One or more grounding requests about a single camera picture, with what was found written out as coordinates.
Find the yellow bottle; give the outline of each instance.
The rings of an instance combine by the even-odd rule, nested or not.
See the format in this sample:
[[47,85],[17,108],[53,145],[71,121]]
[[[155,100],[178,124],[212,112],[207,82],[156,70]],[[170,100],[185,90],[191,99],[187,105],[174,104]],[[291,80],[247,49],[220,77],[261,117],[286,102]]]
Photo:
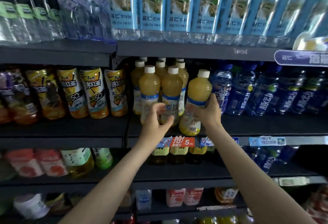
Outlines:
[[183,112],[185,109],[184,108],[184,98],[185,98],[185,94],[186,94],[186,87],[187,87],[187,83],[188,83],[188,79],[189,79],[189,74],[185,68],[184,62],[177,61],[175,63],[175,65],[179,68],[178,75],[179,75],[179,77],[181,77],[181,79],[183,81],[182,90],[181,90],[180,99],[179,99],[179,116],[181,116],[181,115],[183,115]]
[[[189,82],[187,103],[198,108],[204,108],[212,91],[212,85],[208,80],[210,72],[200,69],[195,79]],[[200,121],[197,121],[190,111],[185,111],[179,123],[180,131],[186,136],[196,136],[200,131]]]
[[131,80],[133,84],[133,112],[141,115],[141,92],[139,87],[139,79],[144,75],[145,62],[142,60],[135,61],[135,69],[131,71]]
[[157,75],[161,79],[161,87],[160,87],[159,93],[158,93],[158,101],[162,102],[162,94],[163,94],[162,81],[164,79],[164,76],[167,75],[167,69],[165,68],[165,62],[164,61],[157,61],[156,62],[155,75]]
[[169,74],[162,80],[163,100],[166,105],[166,113],[161,115],[161,123],[164,124],[169,116],[174,116],[173,126],[179,123],[179,99],[183,81],[178,75],[179,69],[176,66],[169,67]]
[[145,74],[140,78],[139,85],[141,91],[141,118],[143,124],[153,103],[158,102],[158,92],[161,79],[155,75],[155,66],[146,65]]

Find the white bottle cap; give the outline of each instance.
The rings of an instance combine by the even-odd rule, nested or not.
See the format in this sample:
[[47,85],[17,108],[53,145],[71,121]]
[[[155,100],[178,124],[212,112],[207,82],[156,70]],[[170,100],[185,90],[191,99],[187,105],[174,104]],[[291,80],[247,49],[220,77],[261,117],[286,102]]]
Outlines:
[[140,57],[140,60],[142,60],[142,61],[144,61],[144,62],[147,62],[148,57],[146,57],[146,56],[141,56],[141,57]]
[[170,66],[169,67],[169,74],[178,74],[179,68],[177,66]]
[[165,62],[163,62],[163,61],[156,61],[156,67],[158,67],[158,68],[164,68],[165,67]]
[[146,65],[145,73],[155,73],[155,66],[154,65]]
[[145,62],[142,60],[137,60],[137,61],[135,61],[135,66],[136,67],[145,67]]
[[200,69],[198,71],[198,77],[204,77],[204,78],[208,78],[210,76],[210,71],[208,71],[207,69]]
[[185,62],[177,61],[175,62],[175,66],[177,66],[179,69],[183,69],[186,66],[186,64]]

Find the blue bottle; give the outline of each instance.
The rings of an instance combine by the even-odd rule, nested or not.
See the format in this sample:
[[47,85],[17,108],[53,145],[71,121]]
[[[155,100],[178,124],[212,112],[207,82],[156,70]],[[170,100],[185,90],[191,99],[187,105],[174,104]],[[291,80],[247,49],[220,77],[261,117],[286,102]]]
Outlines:
[[282,66],[270,64],[255,83],[254,90],[248,99],[245,111],[251,116],[262,116],[265,114],[273,94],[278,87],[278,72]]
[[216,70],[212,77],[210,77],[210,82],[212,84],[212,93],[215,93],[216,100],[221,109],[221,115],[224,113],[227,106],[228,97],[232,85],[232,64],[222,63],[220,69]]
[[222,0],[194,0],[190,42],[214,43]]
[[165,35],[166,0],[139,0],[140,38],[163,41]]
[[279,0],[252,0],[243,35],[238,37],[239,44],[257,46],[263,42],[274,19],[278,2]]
[[289,163],[289,161],[292,159],[298,149],[299,146],[283,146],[281,149],[281,153],[278,157],[278,161],[283,164]]
[[112,36],[114,39],[139,39],[137,1],[110,0]]
[[215,43],[235,44],[244,30],[252,0],[222,0]]
[[246,62],[242,69],[232,80],[232,89],[228,98],[226,113],[229,115],[241,115],[244,112],[248,98],[255,83],[256,62]]
[[306,72],[306,80],[303,87],[297,94],[291,112],[293,114],[301,114],[307,108],[308,103],[313,97],[317,96],[317,93],[323,85],[325,79],[325,71],[321,69],[310,68]]
[[165,40],[189,42],[194,0],[166,0]]
[[293,45],[290,37],[295,24],[299,21],[304,3],[305,0],[279,0],[267,37],[261,44],[282,48]]
[[285,114],[293,102],[305,80],[305,70],[300,67],[286,66],[282,69],[278,88],[267,108],[268,114]]
[[315,94],[315,97],[309,100],[305,112],[310,114],[323,114],[328,105],[328,74],[322,83],[321,89]]
[[261,147],[254,162],[265,172],[269,173],[272,165],[277,161],[281,153],[280,146]]

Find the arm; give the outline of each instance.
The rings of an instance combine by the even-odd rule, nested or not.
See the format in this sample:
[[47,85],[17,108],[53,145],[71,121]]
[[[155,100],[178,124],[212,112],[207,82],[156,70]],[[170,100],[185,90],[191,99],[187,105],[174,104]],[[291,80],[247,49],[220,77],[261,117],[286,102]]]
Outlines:
[[236,144],[221,124],[221,110],[211,94],[208,107],[190,106],[205,126],[238,189],[259,224],[314,224],[314,220]]
[[164,103],[156,103],[151,107],[137,144],[60,224],[108,224],[112,220],[140,166],[173,124],[173,116],[164,125],[158,123],[158,115],[165,110]]

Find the green label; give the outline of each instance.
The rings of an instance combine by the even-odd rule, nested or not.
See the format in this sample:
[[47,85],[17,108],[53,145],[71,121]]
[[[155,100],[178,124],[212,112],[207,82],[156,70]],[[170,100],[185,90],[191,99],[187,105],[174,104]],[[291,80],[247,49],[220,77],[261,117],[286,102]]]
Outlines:
[[56,9],[50,9],[49,10],[49,18],[59,20],[59,13]]
[[47,20],[47,12],[42,7],[33,8],[34,17],[41,20]]
[[33,13],[28,4],[16,4],[18,15],[24,19],[33,19]]
[[11,2],[0,1],[0,16],[5,18],[17,18],[14,4]]

